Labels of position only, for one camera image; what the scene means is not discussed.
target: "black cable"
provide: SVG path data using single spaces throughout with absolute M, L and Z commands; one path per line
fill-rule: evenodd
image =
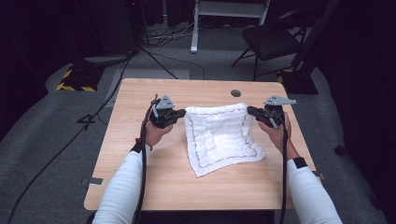
M 163 58 L 165 58 L 165 59 L 175 60 L 175 61 L 178 61 L 178 62 L 181 62 L 181 63 L 192 63 L 192 62 L 187 62 L 187 61 L 179 60 L 179 59 L 176 59 L 176 58 L 166 57 L 166 56 L 163 56 L 163 55 L 161 55 L 161 54 L 159 54 L 159 53 L 153 53 L 153 52 L 149 52 L 149 53 L 150 53 L 150 54 L 154 54 L 154 55 L 161 56 L 161 57 L 163 57 Z M 192 64 L 195 64 L 195 65 L 198 65 L 198 66 L 201 67 L 201 69 L 202 69 L 202 71 L 203 71 L 203 73 L 204 73 L 204 80 L 205 80 L 205 69 L 204 69 L 200 64 L 198 64 L 198 63 L 192 63 Z
M 287 162 L 288 162 L 288 151 L 287 151 L 287 143 L 288 143 L 288 130 L 286 129 L 285 120 L 283 120 L 278 114 L 276 114 L 278 118 L 282 122 L 283 126 L 283 155 L 282 155 L 282 164 L 283 164 L 283 174 L 282 174 L 282 210 L 280 213 L 279 223 L 282 224 L 285 219 L 286 213 L 286 197 L 287 197 Z
M 98 114 L 98 118 L 99 118 L 99 120 L 100 120 L 103 124 L 108 125 L 108 123 L 104 122 L 104 121 L 101 119 L 100 114 Z
M 149 115 L 151 112 L 151 108 L 155 103 L 155 100 L 157 99 L 157 95 L 155 95 L 155 99 L 151 101 L 150 106 L 146 112 L 146 116 L 142 121 L 142 126 L 140 128 L 140 143 L 141 143 L 141 148 L 142 148 L 142 181 L 140 183 L 140 196 L 139 196 L 139 202 L 137 204 L 136 209 L 134 210 L 134 219 L 132 223 L 137 224 L 140 223 L 140 212 L 142 210 L 142 205 L 143 205 L 143 200 L 145 197 L 145 189 L 146 189 L 146 170 L 147 170 L 147 153 L 146 153 L 146 124 L 149 121 Z
M 167 45 L 168 43 L 170 43 L 171 41 L 182 39 L 182 38 L 186 37 L 187 35 L 192 35 L 192 33 L 186 33 L 185 35 L 182 35 L 183 32 L 184 32 L 184 30 L 181 33 L 179 33 L 178 35 L 175 35 L 174 33 L 165 35 L 164 37 L 160 37 L 158 39 L 157 44 L 143 43 L 142 46 L 144 46 L 146 48 L 163 47 L 163 46 Z
M 52 157 L 52 159 L 49 162 L 47 162 L 47 164 L 29 182 L 29 184 L 23 190 L 23 192 L 20 195 L 20 197 L 18 198 L 18 200 L 15 202 L 14 207 L 11 210 L 11 214 L 9 215 L 7 224 L 11 223 L 12 218 L 14 217 L 14 214 L 15 214 L 15 212 L 17 210 L 17 207 L 18 207 L 19 203 L 21 202 L 21 199 L 23 198 L 23 196 L 27 192 L 27 190 L 33 185 L 33 183 L 35 183 L 35 181 L 40 177 L 40 175 L 52 164 L 52 162 L 55 161 L 56 158 L 58 158 L 58 156 L 61 155 L 62 152 L 64 152 L 64 150 L 67 149 L 68 146 L 70 146 L 70 144 L 82 133 L 83 130 L 85 130 L 85 128 L 91 123 L 91 121 L 99 114 L 99 112 L 110 101 L 111 97 L 114 95 L 114 93 L 116 92 L 118 86 L 120 85 L 120 82 L 122 81 L 122 77 L 123 77 L 123 74 L 125 72 L 126 66 L 128 65 L 129 61 L 131 61 L 132 58 L 133 58 L 133 55 L 131 55 L 130 58 L 128 59 L 128 61 L 124 64 L 124 67 L 123 67 L 122 72 L 120 74 L 120 79 L 117 82 L 116 87 L 114 88 L 113 92 L 111 92 L 111 94 L 107 97 L 107 99 L 105 99 L 105 101 L 102 103 L 102 105 L 99 107 L 99 109 L 88 119 L 87 123 L 72 137 L 72 139 L 69 142 L 67 142 L 66 145 L 58 153 L 56 153 L 56 155 L 54 157 Z
M 169 71 L 167 68 L 165 68 L 160 62 L 158 62 L 158 60 L 154 57 L 154 56 L 152 56 L 151 55 L 151 53 L 150 52 L 148 52 L 148 51 L 146 51 L 145 49 L 143 49 L 142 47 L 140 47 L 143 51 L 145 51 L 147 54 L 148 54 L 148 56 L 150 56 L 152 59 L 154 59 L 154 61 L 157 63 L 157 64 L 159 64 L 167 73 L 169 73 L 172 77 L 174 77 L 175 79 L 178 79 L 171 71 Z

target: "black wristband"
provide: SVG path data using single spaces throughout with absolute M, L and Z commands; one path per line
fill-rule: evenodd
M 142 151 L 142 143 L 136 142 L 134 144 L 134 147 L 132 147 L 131 151 L 135 151 L 137 153 L 140 153 Z
M 297 169 L 308 166 L 303 157 L 294 158 L 293 161 L 294 161 L 294 164 L 296 164 Z

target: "gray carpet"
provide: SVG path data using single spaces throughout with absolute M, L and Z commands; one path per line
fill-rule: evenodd
M 165 70 L 146 70 L 146 69 L 125 69 L 122 79 L 124 78 L 160 78 L 160 79 L 174 79 L 174 76 L 178 79 L 190 79 L 190 71 L 189 70 L 173 70 L 169 71 L 172 73 L 169 74 Z M 111 82 L 110 88 L 108 89 L 106 98 L 110 96 L 113 90 L 116 88 L 117 83 L 120 80 L 120 71 L 116 71 L 113 77 L 113 81 Z M 110 100 L 106 104 L 106 107 L 113 107 L 116 103 L 117 95 L 119 93 L 119 88 L 117 87 L 116 92 L 111 96 Z
M 240 30 L 204 30 L 200 33 L 197 54 L 190 54 L 190 44 L 191 37 L 187 36 L 148 50 L 198 63 L 205 69 L 204 75 L 198 65 L 155 56 L 169 70 L 189 71 L 190 79 L 252 79 L 253 59 L 230 67 L 246 47 Z M 264 72 L 283 66 L 290 58 L 261 63 L 260 69 Z M 56 91 L 67 67 L 68 64 L 48 79 L 49 94 L 23 115 L 0 144 L 0 223 L 7 222 L 29 181 L 81 129 L 83 124 L 77 120 L 95 113 L 101 106 L 120 68 L 114 65 L 105 70 L 97 92 Z M 161 67 L 140 51 L 127 69 L 161 70 Z M 293 94 L 289 98 L 297 101 L 293 109 L 314 162 L 328 177 L 323 180 L 323 186 L 344 223 L 387 223 L 382 212 L 371 205 L 370 187 L 355 163 L 348 155 L 339 157 L 333 153 L 343 142 L 342 127 L 326 79 L 318 69 L 312 78 L 319 95 Z M 259 81 L 276 81 L 276 77 L 269 75 Z M 41 174 L 22 198 L 12 223 L 85 223 L 91 212 L 84 209 L 86 187 L 79 183 L 83 177 L 92 175 L 111 112 L 111 107 L 105 107 L 99 113 L 103 122 L 95 118 L 95 123 Z M 285 223 L 298 223 L 293 210 L 286 213 Z

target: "white towel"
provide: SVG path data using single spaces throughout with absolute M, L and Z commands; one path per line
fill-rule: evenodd
M 265 152 L 248 135 L 253 116 L 247 108 L 246 104 L 186 108 L 188 153 L 197 177 L 265 157 Z

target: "person's right hand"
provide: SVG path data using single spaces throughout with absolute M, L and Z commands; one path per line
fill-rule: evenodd
M 285 112 L 285 125 L 286 125 L 286 130 L 288 131 L 288 141 L 287 141 L 287 159 L 292 160 L 294 158 L 300 157 L 298 154 L 296 148 L 294 147 L 294 144 L 291 142 L 291 125 L 290 125 L 290 120 L 289 120 L 289 115 L 288 113 Z M 277 129 L 275 128 L 270 128 L 263 122 L 259 121 L 259 126 L 260 128 L 268 133 L 271 141 L 274 143 L 275 147 L 280 151 L 281 154 L 283 154 L 283 126 L 279 125 Z
M 291 126 L 288 113 L 285 113 L 285 125 L 286 130 L 288 130 L 288 143 L 290 141 L 291 136 Z M 263 122 L 259 121 L 260 128 L 268 133 L 271 141 L 274 143 L 275 147 L 282 152 L 283 150 L 283 125 L 279 125 L 277 128 L 270 128 Z

